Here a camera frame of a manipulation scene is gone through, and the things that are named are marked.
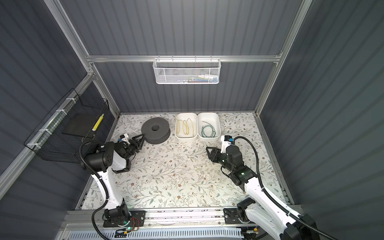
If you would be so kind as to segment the grey perforated cable spool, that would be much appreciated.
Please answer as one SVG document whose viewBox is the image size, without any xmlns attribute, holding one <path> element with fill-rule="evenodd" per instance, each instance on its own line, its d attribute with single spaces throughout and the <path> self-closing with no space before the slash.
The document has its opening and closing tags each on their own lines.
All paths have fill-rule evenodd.
<svg viewBox="0 0 384 240">
<path fill-rule="evenodd" d="M 158 145 L 165 142 L 171 135 L 169 122 L 160 117 L 146 121 L 141 128 L 141 132 L 147 143 Z"/>
</svg>

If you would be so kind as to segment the white tray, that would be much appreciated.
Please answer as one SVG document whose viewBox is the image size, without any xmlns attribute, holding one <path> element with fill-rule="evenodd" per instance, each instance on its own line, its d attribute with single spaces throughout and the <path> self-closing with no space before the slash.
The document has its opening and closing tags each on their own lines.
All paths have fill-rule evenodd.
<svg viewBox="0 0 384 240">
<path fill-rule="evenodd" d="M 180 142 L 193 142 L 198 137 L 198 115 L 181 113 L 176 116 L 175 136 Z"/>
<path fill-rule="evenodd" d="M 203 142 L 216 142 L 221 137 L 219 115 L 216 113 L 198 114 L 198 137 Z"/>
</svg>

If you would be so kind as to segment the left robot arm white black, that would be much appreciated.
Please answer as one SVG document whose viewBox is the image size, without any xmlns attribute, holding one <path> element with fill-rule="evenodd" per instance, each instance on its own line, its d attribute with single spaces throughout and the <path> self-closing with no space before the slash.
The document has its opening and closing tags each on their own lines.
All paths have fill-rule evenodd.
<svg viewBox="0 0 384 240">
<path fill-rule="evenodd" d="M 103 210 L 103 227 L 127 228 L 128 231 L 138 230 L 143 225 L 142 215 L 132 214 L 113 181 L 113 174 L 122 174 L 131 169 L 131 160 L 142 149 L 144 135 L 129 139 L 127 134 L 121 135 L 118 142 L 105 144 L 89 140 L 79 147 L 80 163 L 84 170 L 91 173 L 96 181 L 102 197 L 103 205 L 95 210 Z"/>
</svg>

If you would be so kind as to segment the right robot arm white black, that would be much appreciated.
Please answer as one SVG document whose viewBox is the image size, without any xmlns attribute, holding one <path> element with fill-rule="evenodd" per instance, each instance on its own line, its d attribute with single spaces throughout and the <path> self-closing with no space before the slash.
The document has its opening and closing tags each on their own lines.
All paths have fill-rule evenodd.
<svg viewBox="0 0 384 240">
<path fill-rule="evenodd" d="M 314 219 L 308 214 L 302 215 L 276 197 L 263 184 L 260 168 L 253 171 L 243 161 L 243 155 L 236 140 L 225 135 L 221 137 L 221 148 L 207 147 L 211 162 L 226 169 L 226 175 L 240 187 L 248 198 L 237 204 L 237 217 L 242 223 L 255 223 L 275 240 L 318 240 L 334 237 L 319 230 Z"/>
</svg>

